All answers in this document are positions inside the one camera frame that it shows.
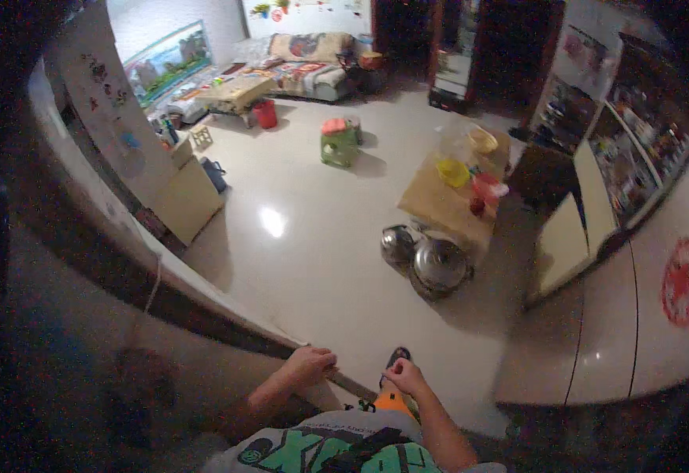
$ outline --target sandal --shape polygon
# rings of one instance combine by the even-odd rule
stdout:
[[[391,368],[392,365],[396,362],[398,358],[404,358],[404,359],[412,359],[412,356],[410,355],[410,350],[405,348],[404,346],[398,346],[394,349],[392,352],[392,355],[389,357],[389,363],[387,364],[387,369]],[[384,376],[383,374],[381,375],[381,379],[378,380],[378,388],[382,388],[382,384],[384,383]]]

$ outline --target stainless steel pot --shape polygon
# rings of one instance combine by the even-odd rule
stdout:
[[[410,264],[414,251],[415,241],[407,225],[394,225],[381,232],[381,254],[390,264]]]
[[[438,300],[452,294],[474,269],[468,256],[452,241],[425,238],[418,243],[410,271],[410,282],[426,300]]]

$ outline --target yellow bowl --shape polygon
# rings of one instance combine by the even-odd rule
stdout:
[[[468,139],[471,141],[473,149],[481,153],[482,155],[488,155],[496,151],[496,148],[500,145],[494,135],[489,133],[483,128],[476,128],[468,134]]]
[[[453,188],[461,188],[471,178],[468,167],[455,159],[443,159],[436,163],[439,177]]]

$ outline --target red sticker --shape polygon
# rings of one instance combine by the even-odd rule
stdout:
[[[678,240],[665,266],[660,298],[674,326],[689,326],[689,237]]]

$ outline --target gray t-shirt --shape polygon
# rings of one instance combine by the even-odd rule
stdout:
[[[236,447],[217,453],[202,468],[202,473],[316,473],[326,459],[342,452],[384,427],[397,428],[411,443],[381,449],[361,471],[386,473],[440,473],[431,454],[421,446],[420,425],[409,415],[397,411],[331,411],[311,417],[289,429],[264,428]],[[499,463],[484,463],[468,473],[503,473]]]

